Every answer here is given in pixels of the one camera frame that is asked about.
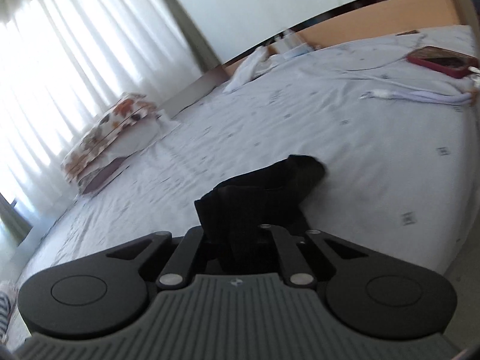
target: wrinkled sheet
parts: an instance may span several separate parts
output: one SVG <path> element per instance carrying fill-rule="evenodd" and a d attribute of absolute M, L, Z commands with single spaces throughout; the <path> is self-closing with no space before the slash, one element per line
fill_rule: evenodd
<path fill-rule="evenodd" d="M 216 88 L 177 115 L 181 125 L 99 195 L 66 212 L 19 284 L 154 231 L 183 235 L 199 224 L 195 199 L 289 154 L 328 167 L 302 205 L 312 228 L 444 272 L 478 208 L 476 108 L 359 98 L 397 84 L 444 95 L 469 87 L 468 78 L 403 59 L 429 44 L 474 52 L 468 27 L 434 28 L 302 55 L 231 94 Z M 27 334 L 16 311 L 8 346 Z"/>

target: smartphone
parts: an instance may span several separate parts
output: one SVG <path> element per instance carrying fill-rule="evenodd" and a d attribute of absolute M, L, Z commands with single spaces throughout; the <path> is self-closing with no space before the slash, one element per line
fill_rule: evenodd
<path fill-rule="evenodd" d="M 414 50 L 407 55 L 406 60 L 456 79 L 470 74 L 470 66 L 478 67 L 475 57 L 434 46 Z"/>

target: white sheer curtain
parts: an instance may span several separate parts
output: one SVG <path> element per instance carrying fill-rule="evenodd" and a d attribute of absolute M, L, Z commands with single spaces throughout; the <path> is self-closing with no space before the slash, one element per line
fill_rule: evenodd
<path fill-rule="evenodd" d="M 59 164 L 119 95 L 200 74 L 163 0 L 0 0 L 0 193 L 32 224 L 66 208 Z"/>

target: white bedsheet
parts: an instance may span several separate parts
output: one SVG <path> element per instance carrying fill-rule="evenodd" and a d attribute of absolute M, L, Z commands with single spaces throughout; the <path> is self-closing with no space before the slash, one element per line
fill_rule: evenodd
<path fill-rule="evenodd" d="M 181 112 L 176 119 L 182 125 L 99 195 L 74 205 L 19 283 L 153 231 L 183 235 L 199 223 L 195 199 L 224 179 L 289 154 L 312 155 L 328 167 L 303 204 L 312 228 L 443 272 L 478 207 L 475 108 L 359 99 L 372 88 L 398 89 L 393 83 L 444 95 L 466 89 L 470 79 L 402 60 L 429 44 L 473 54 L 469 28 L 437 28 L 330 47 L 234 93 L 217 88 Z M 26 335 L 16 311 L 8 346 Z"/>

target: black cloth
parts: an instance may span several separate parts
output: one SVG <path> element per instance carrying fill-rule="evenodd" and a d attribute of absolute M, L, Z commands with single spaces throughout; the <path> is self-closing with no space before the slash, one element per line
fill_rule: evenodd
<path fill-rule="evenodd" d="M 303 235 L 309 225 L 299 204 L 326 175 L 325 166 L 307 155 L 290 155 L 266 168 L 222 181 L 195 201 L 206 236 L 222 245 L 224 264 L 252 266 L 261 224 Z"/>

